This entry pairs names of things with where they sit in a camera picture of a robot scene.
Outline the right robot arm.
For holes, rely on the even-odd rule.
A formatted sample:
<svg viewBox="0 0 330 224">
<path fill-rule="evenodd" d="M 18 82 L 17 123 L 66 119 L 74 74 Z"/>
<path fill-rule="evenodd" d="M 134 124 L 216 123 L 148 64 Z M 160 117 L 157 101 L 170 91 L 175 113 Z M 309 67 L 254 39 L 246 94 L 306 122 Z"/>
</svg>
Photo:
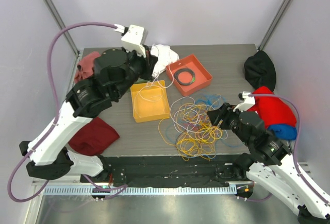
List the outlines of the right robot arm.
<svg viewBox="0 0 330 224">
<path fill-rule="evenodd" d="M 299 223 L 329 223 L 329 195 L 295 165 L 288 143 L 266 130 L 257 113 L 224 103 L 207 116 L 212 125 L 232 131 L 249 150 L 234 162 L 235 178 L 261 185 L 296 214 Z"/>
</svg>

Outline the green plastic tray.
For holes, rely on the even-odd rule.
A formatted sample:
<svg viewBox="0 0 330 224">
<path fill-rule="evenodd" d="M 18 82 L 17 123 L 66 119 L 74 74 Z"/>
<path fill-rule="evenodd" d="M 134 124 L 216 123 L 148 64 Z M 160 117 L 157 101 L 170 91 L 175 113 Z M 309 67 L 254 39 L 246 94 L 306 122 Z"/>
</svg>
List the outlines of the green plastic tray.
<svg viewBox="0 0 330 224">
<path fill-rule="evenodd" d="M 139 78 L 139 79 L 135 82 L 135 84 L 140 84 L 140 83 L 147 83 L 147 80 L 144 80 L 144 79 Z"/>
</svg>

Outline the white crumpled cloth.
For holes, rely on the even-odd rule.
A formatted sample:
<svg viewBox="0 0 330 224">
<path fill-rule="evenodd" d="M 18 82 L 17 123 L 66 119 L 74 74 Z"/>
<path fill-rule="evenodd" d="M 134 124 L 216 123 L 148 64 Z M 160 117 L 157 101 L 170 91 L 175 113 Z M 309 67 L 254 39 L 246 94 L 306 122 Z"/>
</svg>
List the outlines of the white crumpled cloth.
<svg viewBox="0 0 330 224">
<path fill-rule="evenodd" d="M 166 67 L 169 64 L 172 64 L 179 60 L 178 53 L 173 51 L 168 45 L 153 45 L 151 49 L 151 55 L 158 58 L 158 61 L 153 69 L 153 78 L 158 78 L 159 75 L 166 70 Z"/>
</svg>

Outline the yellow plastic tray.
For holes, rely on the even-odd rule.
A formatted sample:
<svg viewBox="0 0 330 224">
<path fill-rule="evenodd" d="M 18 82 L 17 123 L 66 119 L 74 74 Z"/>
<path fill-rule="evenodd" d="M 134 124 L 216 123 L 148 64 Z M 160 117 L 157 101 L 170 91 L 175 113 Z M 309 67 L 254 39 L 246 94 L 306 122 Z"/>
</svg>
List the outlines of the yellow plastic tray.
<svg viewBox="0 0 330 224">
<path fill-rule="evenodd" d="M 170 118 L 165 81 L 134 84 L 130 87 L 133 118 L 137 123 Z"/>
</svg>

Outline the orange plastic tray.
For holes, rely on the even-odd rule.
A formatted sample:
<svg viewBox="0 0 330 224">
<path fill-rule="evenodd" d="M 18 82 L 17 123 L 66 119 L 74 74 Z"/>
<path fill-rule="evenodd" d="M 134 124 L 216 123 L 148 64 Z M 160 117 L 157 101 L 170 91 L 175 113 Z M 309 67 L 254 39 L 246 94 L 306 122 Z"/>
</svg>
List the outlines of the orange plastic tray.
<svg viewBox="0 0 330 224">
<path fill-rule="evenodd" d="M 193 54 L 166 67 L 166 74 L 183 97 L 208 87 L 212 75 Z"/>
</svg>

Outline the black cloth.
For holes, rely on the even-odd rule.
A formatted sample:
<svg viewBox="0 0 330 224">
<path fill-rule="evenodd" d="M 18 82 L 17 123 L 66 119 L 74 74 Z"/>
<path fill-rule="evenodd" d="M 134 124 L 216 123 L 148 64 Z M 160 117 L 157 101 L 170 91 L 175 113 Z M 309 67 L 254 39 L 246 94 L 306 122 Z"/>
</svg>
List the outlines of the black cloth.
<svg viewBox="0 0 330 224">
<path fill-rule="evenodd" d="M 275 90 L 275 66 L 268 54 L 263 50 L 246 59 L 244 63 L 244 77 L 254 89 L 267 87 L 272 92 Z"/>
</svg>

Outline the blue cloth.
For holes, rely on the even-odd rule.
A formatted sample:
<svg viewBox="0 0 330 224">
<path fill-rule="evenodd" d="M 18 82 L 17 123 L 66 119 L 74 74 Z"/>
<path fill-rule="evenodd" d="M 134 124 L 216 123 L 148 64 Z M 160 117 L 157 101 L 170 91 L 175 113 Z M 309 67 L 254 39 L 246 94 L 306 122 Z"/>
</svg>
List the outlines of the blue cloth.
<svg viewBox="0 0 330 224">
<path fill-rule="evenodd" d="M 290 140 L 293 141 L 297 137 L 297 129 L 296 127 L 292 127 L 286 124 L 276 124 L 270 125 L 268 130 L 273 131 L 274 134 L 283 140 Z"/>
</svg>

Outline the pink cloth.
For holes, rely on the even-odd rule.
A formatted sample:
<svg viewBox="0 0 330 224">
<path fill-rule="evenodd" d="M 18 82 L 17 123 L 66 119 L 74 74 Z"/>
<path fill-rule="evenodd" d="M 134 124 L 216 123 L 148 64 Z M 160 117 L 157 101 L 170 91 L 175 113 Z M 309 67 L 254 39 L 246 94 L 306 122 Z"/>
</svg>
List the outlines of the pink cloth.
<svg viewBox="0 0 330 224">
<path fill-rule="evenodd" d="M 77 65 L 77 71 L 74 77 L 74 83 L 78 83 L 94 74 L 93 66 L 94 60 L 101 54 L 97 51 L 93 51 L 83 57 Z"/>
</svg>

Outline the dark red cloth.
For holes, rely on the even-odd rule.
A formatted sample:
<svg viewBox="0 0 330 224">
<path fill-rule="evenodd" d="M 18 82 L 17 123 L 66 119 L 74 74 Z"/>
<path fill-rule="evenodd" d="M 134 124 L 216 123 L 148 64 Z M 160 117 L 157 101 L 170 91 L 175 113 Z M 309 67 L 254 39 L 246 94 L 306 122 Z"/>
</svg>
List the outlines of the dark red cloth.
<svg viewBox="0 0 330 224">
<path fill-rule="evenodd" d="M 96 117 L 83 126 L 68 142 L 77 153 L 86 156 L 101 155 L 112 143 L 120 138 L 119 134 L 101 118 Z"/>
</svg>

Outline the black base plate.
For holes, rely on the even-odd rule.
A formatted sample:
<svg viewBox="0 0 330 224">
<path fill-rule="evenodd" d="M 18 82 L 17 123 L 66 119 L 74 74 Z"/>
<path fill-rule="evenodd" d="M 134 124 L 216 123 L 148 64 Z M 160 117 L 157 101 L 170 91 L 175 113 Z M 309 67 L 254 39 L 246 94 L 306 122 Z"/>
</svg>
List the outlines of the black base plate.
<svg viewBox="0 0 330 224">
<path fill-rule="evenodd" d="M 237 154 L 188 161 L 180 156 L 105 157 L 105 173 L 90 179 L 128 187 L 222 187 L 248 181 L 245 172 L 234 164 L 238 158 Z"/>
</svg>

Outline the right aluminium frame post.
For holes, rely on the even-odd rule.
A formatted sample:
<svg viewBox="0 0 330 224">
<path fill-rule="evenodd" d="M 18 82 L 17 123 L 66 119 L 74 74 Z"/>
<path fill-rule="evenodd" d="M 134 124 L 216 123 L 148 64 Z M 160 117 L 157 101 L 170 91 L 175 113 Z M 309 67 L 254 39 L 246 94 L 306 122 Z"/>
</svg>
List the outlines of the right aluminium frame post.
<svg viewBox="0 0 330 224">
<path fill-rule="evenodd" d="M 284 17 L 286 11 L 290 7 L 293 0 L 283 0 L 278 8 L 270 26 L 268 27 L 261 43 L 257 46 L 257 50 L 264 50 L 267 44 L 269 43 L 270 39 L 272 38 L 276 28 L 280 24 L 282 18 Z"/>
</svg>

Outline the aluminium frame post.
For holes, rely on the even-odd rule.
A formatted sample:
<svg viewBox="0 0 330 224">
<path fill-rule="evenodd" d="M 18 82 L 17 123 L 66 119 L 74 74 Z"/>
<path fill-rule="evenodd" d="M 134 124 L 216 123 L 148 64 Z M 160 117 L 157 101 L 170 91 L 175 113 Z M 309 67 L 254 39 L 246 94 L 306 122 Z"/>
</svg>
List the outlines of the aluminium frame post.
<svg viewBox="0 0 330 224">
<path fill-rule="evenodd" d="M 65 28 L 65 23 L 62 20 L 53 0 L 43 0 L 47 9 L 49 10 L 51 16 L 53 17 L 56 25 L 59 27 L 60 30 Z M 63 36 L 65 37 L 66 42 L 68 43 L 70 49 L 72 50 L 72 52 L 74 53 L 75 56 L 79 55 L 79 49 L 77 48 L 76 44 L 74 43 L 71 35 L 68 32 L 65 32 L 63 34 Z"/>
<path fill-rule="evenodd" d="M 293 0 L 283 0 L 278 8 L 270 26 L 268 27 L 261 43 L 257 46 L 257 50 L 264 50 L 267 44 L 269 43 L 270 39 L 272 38 L 276 28 L 280 24 L 282 18 L 284 17 L 286 11 L 290 7 Z"/>
</svg>

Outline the left aluminium frame post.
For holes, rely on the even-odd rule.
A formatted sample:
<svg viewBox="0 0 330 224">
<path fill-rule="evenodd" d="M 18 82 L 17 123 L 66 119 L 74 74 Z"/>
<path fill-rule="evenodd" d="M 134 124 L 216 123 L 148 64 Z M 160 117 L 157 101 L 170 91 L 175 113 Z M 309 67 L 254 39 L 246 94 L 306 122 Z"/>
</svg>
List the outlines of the left aluminium frame post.
<svg viewBox="0 0 330 224">
<path fill-rule="evenodd" d="M 53 0 L 43 0 L 47 9 L 49 10 L 51 16 L 53 17 L 56 25 L 59 27 L 60 30 L 65 28 L 65 23 L 62 20 Z M 63 34 L 63 36 L 65 37 L 66 42 L 68 43 L 70 49 L 72 50 L 72 52 L 74 53 L 75 56 L 79 55 L 79 49 L 77 48 L 76 44 L 74 43 L 71 35 L 68 32 L 65 32 Z"/>
</svg>

